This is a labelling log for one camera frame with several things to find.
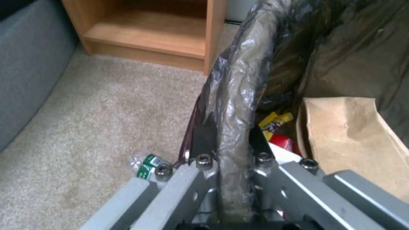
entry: metal bar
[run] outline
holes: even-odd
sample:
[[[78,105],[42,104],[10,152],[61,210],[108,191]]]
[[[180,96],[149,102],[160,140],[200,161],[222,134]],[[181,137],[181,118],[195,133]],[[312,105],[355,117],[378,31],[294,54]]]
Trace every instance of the metal bar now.
[[[175,229],[182,222],[190,223],[207,190],[203,172],[181,165],[135,222],[132,230]]]
[[[156,184],[132,177],[80,229],[127,229],[158,194]]]
[[[347,170],[324,177],[324,182],[387,229],[409,229],[409,205]]]
[[[295,162],[272,167],[265,173],[256,170],[256,176],[287,220],[309,216],[324,229],[383,229]]]

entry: yellow package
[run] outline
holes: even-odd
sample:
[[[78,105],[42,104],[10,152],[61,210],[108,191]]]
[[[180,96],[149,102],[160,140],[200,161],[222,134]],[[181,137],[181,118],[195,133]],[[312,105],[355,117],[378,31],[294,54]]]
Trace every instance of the yellow package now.
[[[263,135],[267,141],[273,137],[275,131],[280,128],[286,122],[293,120],[294,117],[291,113],[284,113],[282,115],[277,115],[275,112],[272,112],[264,120],[262,120],[258,126],[263,131]]]

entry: white wall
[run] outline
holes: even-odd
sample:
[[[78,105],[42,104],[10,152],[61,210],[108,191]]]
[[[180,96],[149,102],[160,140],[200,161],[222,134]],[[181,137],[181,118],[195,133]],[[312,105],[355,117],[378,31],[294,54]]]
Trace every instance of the white wall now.
[[[226,10],[226,20],[242,22],[250,7],[257,0],[228,0]]]

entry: beige carpet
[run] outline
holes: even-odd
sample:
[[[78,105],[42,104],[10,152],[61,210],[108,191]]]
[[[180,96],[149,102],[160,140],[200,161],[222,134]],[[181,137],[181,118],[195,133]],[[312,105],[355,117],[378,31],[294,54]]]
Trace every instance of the beige carpet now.
[[[226,25],[220,50],[237,28]],[[79,46],[47,101],[0,153],[0,229],[77,229],[132,176],[133,151],[175,161],[205,80],[87,56]]]

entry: red object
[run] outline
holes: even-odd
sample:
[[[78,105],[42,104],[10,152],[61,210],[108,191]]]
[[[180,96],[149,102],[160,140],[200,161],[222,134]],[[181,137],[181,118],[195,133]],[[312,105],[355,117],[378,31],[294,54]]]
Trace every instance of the red object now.
[[[273,134],[270,143],[273,143],[287,151],[300,155],[297,143],[291,140],[288,136],[280,135],[278,133]]]

